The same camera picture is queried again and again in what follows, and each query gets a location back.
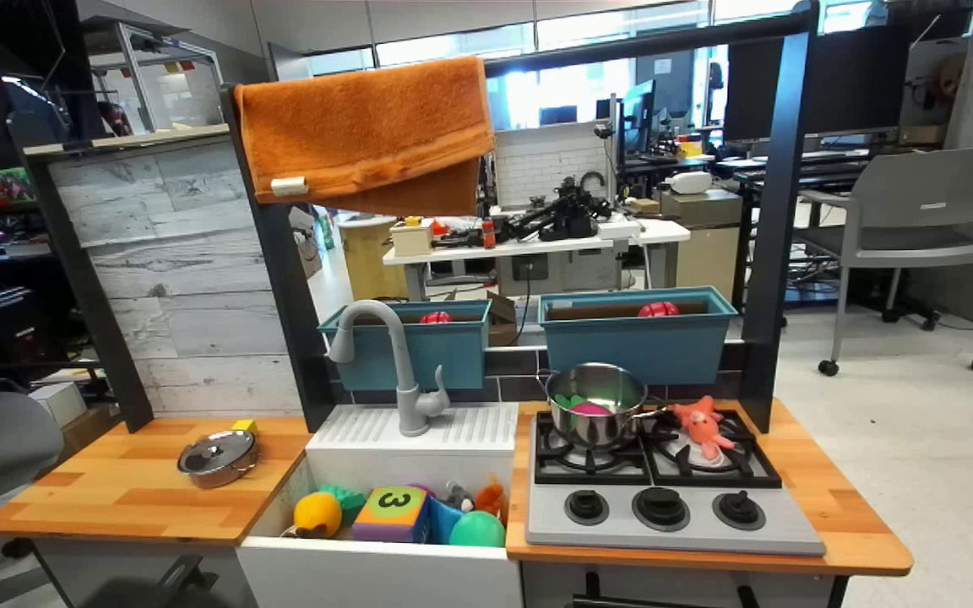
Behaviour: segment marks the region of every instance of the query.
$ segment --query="teal basket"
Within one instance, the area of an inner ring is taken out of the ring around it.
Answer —
[[[446,305],[388,305],[407,333],[412,370],[419,389],[434,389],[432,367],[442,364],[446,389],[483,389],[485,383],[485,299],[446,299]],[[449,324],[419,324],[421,315],[446,311]],[[331,340],[337,333],[344,306],[322,324]],[[337,364],[346,392],[392,392],[392,345],[388,329],[375,318],[355,319],[355,362]]]
[[[656,299],[683,315],[638,318]],[[536,311],[549,370],[611,362],[646,383],[716,383],[729,318],[737,311],[714,287],[549,293]]]

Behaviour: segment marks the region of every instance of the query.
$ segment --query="faucet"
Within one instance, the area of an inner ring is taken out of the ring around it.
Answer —
[[[355,362],[355,340],[351,324],[355,318],[370,315],[388,327],[392,345],[392,367],[394,367],[394,414],[403,436],[421,436],[429,428],[429,419],[442,414],[449,409],[449,392],[442,383],[442,364],[432,370],[439,392],[419,394],[415,374],[412,374],[412,351],[406,338],[406,324],[399,315],[381,299],[351,299],[337,319],[337,333],[326,345],[331,362]]]

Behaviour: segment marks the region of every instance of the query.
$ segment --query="burner knob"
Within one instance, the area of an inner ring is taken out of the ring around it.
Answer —
[[[660,528],[675,528],[689,515],[689,507],[683,502],[683,495],[666,486],[640,490],[631,507],[640,521],[660,524]]]
[[[737,524],[758,524],[760,521],[760,507],[750,499],[746,490],[721,492],[719,508],[725,521],[737,521]]]
[[[601,499],[593,490],[571,492],[563,507],[578,524],[599,524],[609,515],[609,499]]]

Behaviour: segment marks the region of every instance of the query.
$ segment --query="laboratory floor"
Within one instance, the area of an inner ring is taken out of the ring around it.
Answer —
[[[346,299],[337,249],[309,276],[326,318]],[[973,324],[881,324],[852,311],[840,374],[813,370],[832,311],[790,311],[776,394],[915,552],[908,576],[856,576],[852,608],[973,603]],[[45,585],[9,608],[58,608]]]

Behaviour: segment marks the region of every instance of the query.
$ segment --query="orange towel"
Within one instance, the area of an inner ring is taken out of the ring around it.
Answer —
[[[260,203],[392,217],[469,217],[493,148],[478,56],[318,79],[241,84],[241,132]],[[274,191],[274,180],[306,191]]]

